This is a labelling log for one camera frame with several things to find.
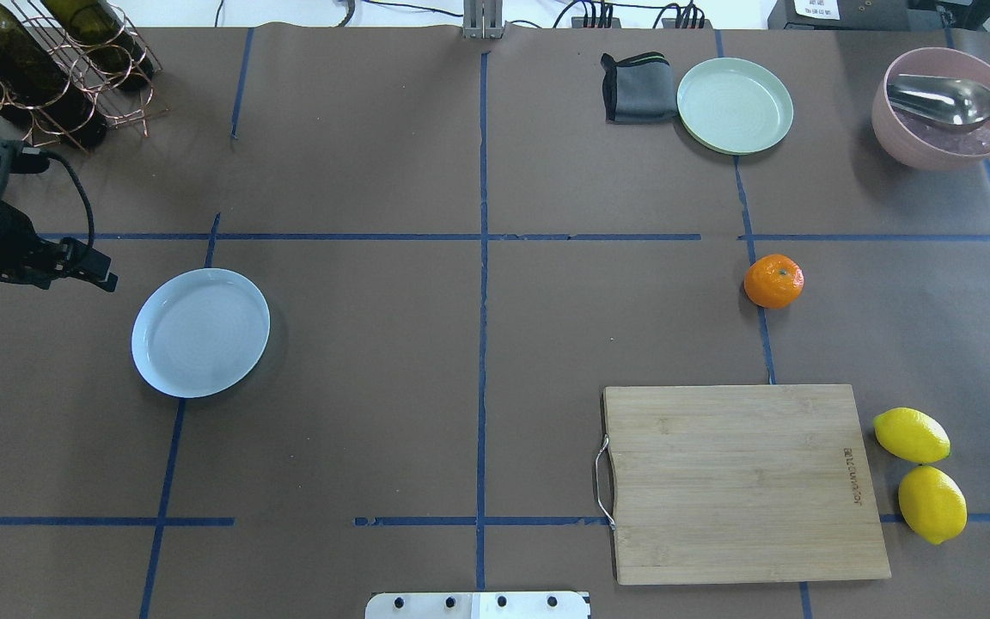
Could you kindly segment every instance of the bamboo cutting board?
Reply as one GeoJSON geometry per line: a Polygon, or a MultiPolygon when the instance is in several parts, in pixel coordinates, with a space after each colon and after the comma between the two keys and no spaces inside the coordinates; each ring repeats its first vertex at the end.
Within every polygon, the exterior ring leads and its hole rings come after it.
{"type": "Polygon", "coordinates": [[[609,387],[623,585],[891,576],[849,384],[609,387]]]}

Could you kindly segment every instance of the metal spoon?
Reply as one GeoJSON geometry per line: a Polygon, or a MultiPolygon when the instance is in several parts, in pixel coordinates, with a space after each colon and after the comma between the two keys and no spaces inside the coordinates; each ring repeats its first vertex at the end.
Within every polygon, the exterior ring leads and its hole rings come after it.
{"type": "Polygon", "coordinates": [[[990,119],[990,88],[971,79],[904,74],[890,79],[887,91],[892,107],[954,131],[990,119]]]}

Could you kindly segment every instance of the gray cloth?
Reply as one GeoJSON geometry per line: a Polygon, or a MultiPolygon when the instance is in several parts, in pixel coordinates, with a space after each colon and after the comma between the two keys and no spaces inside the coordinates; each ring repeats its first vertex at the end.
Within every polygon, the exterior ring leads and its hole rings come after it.
{"type": "Polygon", "coordinates": [[[660,52],[646,52],[620,62],[603,54],[602,66],[606,68],[602,99],[610,122],[667,122],[679,116],[675,73],[660,52]]]}

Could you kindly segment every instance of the yellow lemon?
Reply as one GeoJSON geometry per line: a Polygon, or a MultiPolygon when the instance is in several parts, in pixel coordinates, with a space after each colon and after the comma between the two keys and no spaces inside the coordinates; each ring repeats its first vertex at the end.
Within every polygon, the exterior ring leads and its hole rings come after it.
{"type": "Polygon", "coordinates": [[[968,508],[962,489],[933,466],[919,466],[900,482],[900,513],[912,531],[939,545],[965,530],[968,508]]]}
{"type": "Polygon", "coordinates": [[[942,426],[915,408],[892,408],[873,419],[877,442],[893,456],[913,463],[932,463],[950,454],[950,438],[942,426]]]}

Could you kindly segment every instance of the orange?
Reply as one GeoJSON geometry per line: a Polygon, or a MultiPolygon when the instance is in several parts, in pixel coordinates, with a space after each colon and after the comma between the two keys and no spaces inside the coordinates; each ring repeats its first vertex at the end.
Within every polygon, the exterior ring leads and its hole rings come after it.
{"type": "Polygon", "coordinates": [[[797,262],[782,254],[763,255],[743,277],[743,292],[755,305],[781,310],[804,290],[804,273],[797,262]]]}

